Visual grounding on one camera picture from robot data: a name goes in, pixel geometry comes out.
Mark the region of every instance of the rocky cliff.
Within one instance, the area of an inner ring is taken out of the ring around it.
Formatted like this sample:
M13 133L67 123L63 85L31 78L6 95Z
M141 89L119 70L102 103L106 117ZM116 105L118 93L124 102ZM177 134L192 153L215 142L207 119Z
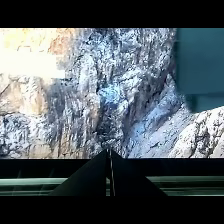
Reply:
M174 28L0 33L3 47L57 55L65 71L0 74L1 158L222 155L223 109L192 115L175 90Z

